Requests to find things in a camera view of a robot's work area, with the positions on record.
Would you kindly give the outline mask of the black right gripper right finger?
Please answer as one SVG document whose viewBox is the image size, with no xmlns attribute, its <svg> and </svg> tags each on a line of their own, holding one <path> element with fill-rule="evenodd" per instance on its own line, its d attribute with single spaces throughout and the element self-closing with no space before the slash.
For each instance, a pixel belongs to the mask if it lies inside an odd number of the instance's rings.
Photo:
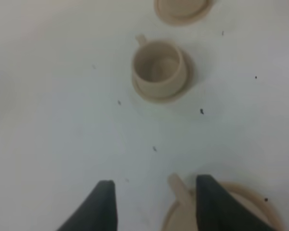
<svg viewBox="0 0 289 231">
<path fill-rule="evenodd" d="M 199 231 L 273 231 L 249 212 L 211 175 L 196 177 L 196 219 Z"/>
</svg>

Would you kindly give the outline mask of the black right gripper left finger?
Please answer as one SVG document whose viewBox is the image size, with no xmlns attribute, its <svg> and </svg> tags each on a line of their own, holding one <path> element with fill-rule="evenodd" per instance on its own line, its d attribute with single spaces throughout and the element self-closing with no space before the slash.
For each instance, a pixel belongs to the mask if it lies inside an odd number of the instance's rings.
<svg viewBox="0 0 289 231">
<path fill-rule="evenodd" d="M 60 231 L 117 231 L 116 188 L 112 180 L 99 181 Z"/>
</svg>

